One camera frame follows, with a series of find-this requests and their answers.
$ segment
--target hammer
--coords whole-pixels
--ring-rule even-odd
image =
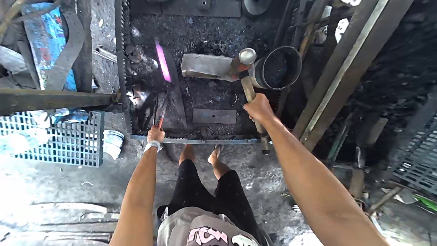
[[[239,78],[241,80],[241,85],[243,86],[244,94],[246,95],[246,99],[248,103],[252,103],[255,99],[255,91],[253,89],[253,85],[251,82],[251,78],[249,76],[248,70],[253,66],[257,58],[257,53],[255,50],[251,48],[245,48],[240,51],[238,57],[235,57],[231,62],[231,68],[229,70],[229,74],[233,78]],[[261,123],[254,119],[255,126],[257,127],[257,131],[259,136],[261,137],[261,143],[263,146],[263,155],[268,155],[270,153],[269,150],[269,140],[268,134],[264,126]]]

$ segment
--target black bucket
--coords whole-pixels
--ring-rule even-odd
[[[281,90],[298,79],[302,70],[302,58],[295,48],[281,46],[257,61],[254,69],[260,88]]]

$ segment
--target wristband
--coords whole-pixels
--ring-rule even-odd
[[[153,140],[153,141],[150,141],[149,143],[146,144],[146,148],[144,149],[144,153],[148,149],[150,149],[150,147],[156,147],[158,149],[157,152],[159,152],[162,149],[161,143],[156,141],[156,140]]]

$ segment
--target ground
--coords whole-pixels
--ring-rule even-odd
[[[115,52],[114,2],[92,0],[91,3],[93,48],[103,46]],[[101,27],[99,27],[100,20],[103,20]],[[93,70],[95,81],[99,86],[96,92],[113,93],[119,88],[115,63],[93,56]],[[126,186],[142,156],[145,144],[128,137],[123,114],[105,113],[105,129],[121,131],[126,138],[120,157],[113,160],[105,154],[103,165],[99,168],[79,169],[72,165],[28,163],[15,159],[0,163],[0,192],[2,197],[6,198],[0,205],[1,235],[4,234],[2,232],[11,229],[99,232],[114,230],[116,224],[113,222],[99,225],[90,223],[52,226],[53,223],[77,223],[82,214],[80,211],[68,213],[46,211],[45,214],[41,211],[25,212],[28,212],[28,205],[44,202],[93,203],[107,207],[109,212],[120,211]],[[182,145],[175,146],[176,150],[173,151],[175,155],[180,153],[182,147]],[[212,146],[196,145],[194,150],[199,176],[205,187],[212,192],[217,184],[212,167],[207,162]],[[319,243],[300,210],[293,208],[293,200],[286,192],[282,171],[274,153],[263,156],[261,146],[256,144],[225,146],[221,161],[238,172],[257,223],[270,235],[275,245],[296,246]],[[170,201],[176,179],[177,163],[171,161],[165,151],[160,151],[157,162],[155,209]],[[384,214],[388,219],[380,222],[381,227],[389,230],[393,238],[413,245],[429,245],[423,237],[415,235],[426,235],[427,230],[432,230],[432,227],[422,228],[418,224],[406,223],[399,215],[400,212],[395,212],[393,215],[393,211],[397,211],[396,209],[403,204],[389,204],[384,208]],[[406,224],[404,228],[412,229],[402,229],[402,226],[399,229],[394,226],[395,223],[400,222]]]

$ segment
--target black shorts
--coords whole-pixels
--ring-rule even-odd
[[[168,215],[184,207],[198,207],[214,214],[224,214],[238,228],[250,233],[263,244],[264,238],[241,187],[240,178],[234,170],[225,173],[218,180],[213,196],[200,181],[194,163],[191,160],[183,161],[178,169],[173,197],[168,204]],[[159,218],[164,210],[165,206],[158,208]]]

